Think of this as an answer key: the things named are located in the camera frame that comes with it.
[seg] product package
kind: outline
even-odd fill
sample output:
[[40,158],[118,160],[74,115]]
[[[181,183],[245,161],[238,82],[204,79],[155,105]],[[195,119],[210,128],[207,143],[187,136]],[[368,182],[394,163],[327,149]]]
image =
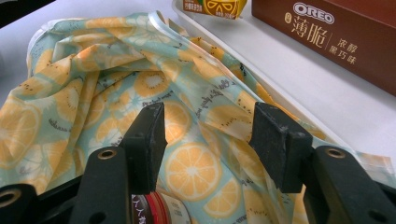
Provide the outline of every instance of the product package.
[[396,95],[394,1],[252,0],[252,15]]
[[183,9],[235,20],[239,18],[246,3],[247,0],[183,0]]

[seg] white table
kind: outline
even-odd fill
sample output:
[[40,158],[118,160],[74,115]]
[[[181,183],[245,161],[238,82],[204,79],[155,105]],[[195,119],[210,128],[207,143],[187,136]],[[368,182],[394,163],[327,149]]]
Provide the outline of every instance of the white table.
[[[180,22],[171,0],[57,0],[0,29],[0,103],[26,79],[27,46],[42,24],[61,18],[125,16],[154,10]],[[239,21],[200,15],[195,19],[224,43],[238,43],[235,52],[282,88],[292,102],[315,115],[346,147],[389,156],[396,163],[396,97],[253,18],[250,3]]]

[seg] cardboard box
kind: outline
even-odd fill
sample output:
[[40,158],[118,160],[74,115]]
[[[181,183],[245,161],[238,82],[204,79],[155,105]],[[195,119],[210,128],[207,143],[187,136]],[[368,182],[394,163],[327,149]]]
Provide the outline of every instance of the cardboard box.
[[396,96],[396,1],[252,0],[252,15]]

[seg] brown box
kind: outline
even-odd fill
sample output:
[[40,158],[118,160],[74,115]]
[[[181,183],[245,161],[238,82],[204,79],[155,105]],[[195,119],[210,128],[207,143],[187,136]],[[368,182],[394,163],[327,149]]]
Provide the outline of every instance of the brown box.
[[396,1],[252,0],[252,15],[396,96]]

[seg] black clamp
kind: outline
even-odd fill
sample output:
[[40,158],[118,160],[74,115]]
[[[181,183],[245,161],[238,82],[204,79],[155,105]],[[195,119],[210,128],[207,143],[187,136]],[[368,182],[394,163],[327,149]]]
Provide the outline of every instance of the black clamp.
[[249,144],[283,193],[299,193],[310,223],[396,223],[396,190],[374,182],[338,147],[313,137],[279,108],[256,103]]

